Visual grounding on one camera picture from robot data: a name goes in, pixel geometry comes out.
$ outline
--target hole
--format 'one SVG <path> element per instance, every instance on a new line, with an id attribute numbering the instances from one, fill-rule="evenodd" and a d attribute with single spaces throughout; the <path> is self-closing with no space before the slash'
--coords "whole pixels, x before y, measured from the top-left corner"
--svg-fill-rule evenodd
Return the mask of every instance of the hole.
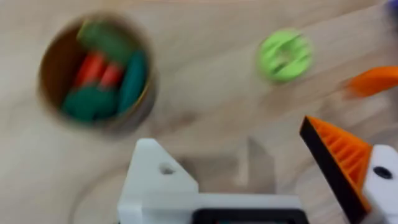
<path id="1" fill-rule="evenodd" d="M 373 172 L 383 179 L 386 179 L 386 180 L 392 179 L 392 173 L 384 167 L 377 166 L 377 167 L 373 168 Z"/>
<path id="2" fill-rule="evenodd" d="M 175 173 L 175 170 L 170 164 L 162 164 L 159 169 L 163 175 L 172 175 Z"/>

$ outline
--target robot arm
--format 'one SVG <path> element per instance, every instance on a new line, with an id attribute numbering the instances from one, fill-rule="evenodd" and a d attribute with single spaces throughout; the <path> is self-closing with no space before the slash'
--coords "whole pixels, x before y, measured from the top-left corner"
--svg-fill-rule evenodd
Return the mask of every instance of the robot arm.
<path id="1" fill-rule="evenodd" d="M 300 135 L 349 223 L 398 223 L 398 153 L 305 117 Z"/>

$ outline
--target green ring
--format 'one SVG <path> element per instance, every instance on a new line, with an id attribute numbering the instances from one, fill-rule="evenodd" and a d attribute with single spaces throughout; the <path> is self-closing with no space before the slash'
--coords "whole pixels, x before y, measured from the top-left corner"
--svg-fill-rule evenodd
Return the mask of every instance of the green ring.
<path id="1" fill-rule="evenodd" d="M 311 63 L 310 44 L 295 30 L 279 30 L 260 45 L 258 66 L 270 79 L 280 82 L 293 80 Z"/>

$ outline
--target wooden table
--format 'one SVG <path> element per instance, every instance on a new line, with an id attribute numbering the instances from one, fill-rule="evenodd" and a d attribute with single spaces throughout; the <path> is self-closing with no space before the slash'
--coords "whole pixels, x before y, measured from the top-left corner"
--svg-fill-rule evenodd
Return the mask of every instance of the wooden table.
<path id="1" fill-rule="evenodd" d="M 117 139 L 56 121 L 35 94 L 52 37 L 100 9 L 145 27 L 160 75 L 148 119 Z M 276 85 L 259 76 L 255 55 L 285 27 L 310 39 L 314 64 Z M 343 223 L 300 123 L 310 114 L 371 143 L 396 145 L 394 91 L 343 97 L 350 77 L 396 64 L 395 35 L 378 0 L 0 0 L 0 223 L 115 222 L 139 138 L 156 138 L 204 192 L 294 194 L 312 223 Z M 238 174 L 242 157 L 246 175 Z"/>

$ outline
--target green block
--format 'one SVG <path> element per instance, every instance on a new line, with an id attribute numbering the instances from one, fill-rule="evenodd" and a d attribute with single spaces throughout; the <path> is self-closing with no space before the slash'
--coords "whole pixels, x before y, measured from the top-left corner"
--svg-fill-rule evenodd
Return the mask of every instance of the green block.
<path id="1" fill-rule="evenodd" d="M 136 45 L 115 27 L 100 21 L 86 21 L 78 35 L 78 41 L 86 48 L 99 51 L 112 62 L 125 67 Z"/>
<path id="2" fill-rule="evenodd" d="M 114 116 L 117 106 L 117 91 L 98 89 L 95 83 L 70 92 L 62 110 L 79 121 L 92 123 Z"/>

